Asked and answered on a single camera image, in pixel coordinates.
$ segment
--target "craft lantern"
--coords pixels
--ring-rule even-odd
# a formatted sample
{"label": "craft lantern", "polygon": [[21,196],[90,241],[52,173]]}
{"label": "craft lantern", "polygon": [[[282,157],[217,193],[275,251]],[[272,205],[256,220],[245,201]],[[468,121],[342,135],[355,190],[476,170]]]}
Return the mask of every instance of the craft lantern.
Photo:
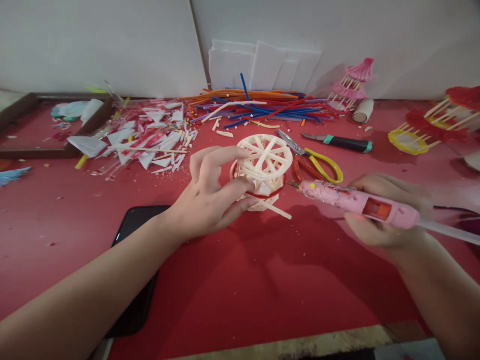
{"label": "craft lantern", "polygon": [[447,98],[429,111],[413,110],[406,122],[388,134],[399,150],[421,155],[440,143],[465,143],[468,127],[480,121],[480,86],[452,87]]}
{"label": "craft lantern", "polygon": [[[281,138],[260,134],[249,136],[237,145],[252,155],[246,160],[233,163],[230,178],[246,177],[255,183],[255,191],[249,195],[272,205],[279,199],[279,192],[285,187],[286,172],[293,162],[289,146]],[[249,211],[265,211],[258,203]]]}
{"label": "craft lantern", "polygon": [[348,114],[357,100],[367,98],[364,85],[374,79],[372,67],[375,59],[367,57],[359,66],[349,66],[342,81],[331,85],[327,108],[337,114]]}

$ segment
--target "glue gun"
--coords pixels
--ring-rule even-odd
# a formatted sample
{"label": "glue gun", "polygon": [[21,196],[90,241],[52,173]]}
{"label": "glue gun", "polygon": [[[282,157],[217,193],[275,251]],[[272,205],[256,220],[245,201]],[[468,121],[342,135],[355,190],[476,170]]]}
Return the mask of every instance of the glue gun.
{"label": "glue gun", "polygon": [[398,229],[409,230],[416,226],[480,246],[480,236],[435,221],[420,218],[420,213],[411,207],[381,196],[340,187],[323,181],[287,181],[309,199],[362,215]]}

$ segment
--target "finger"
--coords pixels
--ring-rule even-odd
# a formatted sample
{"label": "finger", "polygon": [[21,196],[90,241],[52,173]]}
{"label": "finger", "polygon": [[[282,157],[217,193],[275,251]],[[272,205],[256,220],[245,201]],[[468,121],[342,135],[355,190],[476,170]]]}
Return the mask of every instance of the finger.
{"label": "finger", "polygon": [[417,189],[404,190],[396,184],[399,186],[411,185],[413,187],[415,185],[407,184],[398,179],[395,179],[396,182],[392,183],[389,179],[391,176],[388,177],[388,175],[385,175],[385,177],[379,176],[379,174],[367,174],[353,181],[350,186],[372,195],[390,199],[401,204],[410,205],[419,211],[425,208],[425,197],[423,195],[420,196]]}
{"label": "finger", "polygon": [[372,220],[352,212],[346,212],[344,216],[348,226],[364,243],[370,245],[373,239],[381,241],[388,238],[388,235],[380,230]]}
{"label": "finger", "polygon": [[364,175],[351,182],[349,187],[398,202],[401,202],[406,197],[404,190],[375,174]]}
{"label": "finger", "polygon": [[238,146],[222,147],[204,156],[200,167],[198,182],[208,193],[215,193],[220,188],[222,166],[233,160],[248,159],[250,152]]}
{"label": "finger", "polygon": [[199,181],[200,177],[200,168],[202,166],[202,161],[204,160],[204,157],[207,156],[208,154],[214,152],[215,150],[221,149],[221,146],[212,146],[212,147],[207,147],[199,152],[194,153],[191,158],[190,158],[190,174],[191,174],[191,180],[194,183],[197,183]]}
{"label": "finger", "polygon": [[417,192],[419,186],[418,185],[415,185],[415,184],[412,184],[412,183],[409,183],[409,182],[406,182],[406,181],[403,181],[403,180],[400,180],[396,177],[393,177],[393,176],[390,176],[390,175],[387,175],[387,174],[384,174],[384,173],[376,173],[374,174],[375,176],[378,176],[379,178],[383,178],[389,182],[391,182],[393,185],[395,185],[397,188],[399,189],[402,189],[408,193],[415,193]]}
{"label": "finger", "polygon": [[237,177],[225,185],[219,192],[215,194],[220,205],[225,208],[232,205],[240,199],[246,192],[255,191],[253,181],[244,176]]}
{"label": "finger", "polygon": [[218,223],[218,229],[225,229],[235,220],[237,220],[243,213],[250,209],[253,205],[257,203],[257,199],[254,198],[244,198],[232,206],[230,206],[227,211],[223,214],[222,219]]}

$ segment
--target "yellow pliers handle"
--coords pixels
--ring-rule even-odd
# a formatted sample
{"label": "yellow pliers handle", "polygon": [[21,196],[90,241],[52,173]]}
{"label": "yellow pliers handle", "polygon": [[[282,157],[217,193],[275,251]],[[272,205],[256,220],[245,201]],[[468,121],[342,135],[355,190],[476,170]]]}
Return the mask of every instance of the yellow pliers handle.
{"label": "yellow pliers handle", "polygon": [[[340,169],[340,166],[337,165],[337,163],[335,161],[333,161],[331,158],[329,157],[326,157],[322,154],[319,154],[315,151],[312,151],[308,148],[305,149],[305,151],[307,153],[309,153],[310,155],[310,161],[312,162],[313,166],[315,166],[316,170],[325,178],[327,179],[330,183],[332,184],[335,184],[335,185],[338,185],[338,184],[341,184],[343,181],[344,181],[344,173],[342,171],[342,169]],[[335,171],[335,174],[336,174],[336,177],[337,177],[337,180],[333,180],[330,176],[328,176],[328,174],[325,172],[325,170],[320,166],[319,162],[317,161],[317,159],[320,159],[320,160],[323,160],[324,162],[326,162],[328,165],[330,165],[333,170]]]}

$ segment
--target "picture frame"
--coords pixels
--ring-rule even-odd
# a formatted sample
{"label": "picture frame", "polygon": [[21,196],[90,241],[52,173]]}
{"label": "picture frame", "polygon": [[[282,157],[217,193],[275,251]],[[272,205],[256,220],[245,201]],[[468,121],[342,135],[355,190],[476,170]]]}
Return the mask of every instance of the picture frame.
{"label": "picture frame", "polygon": [[[116,112],[109,94],[101,93],[29,93],[0,112],[0,134],[11,129],[42,103],[71,103],[98,99],[103,105],[73,136],[89,136],[101,128]],[[73,159],[82,153],[69,142],[63,148],[0,149],[0,159]]]}

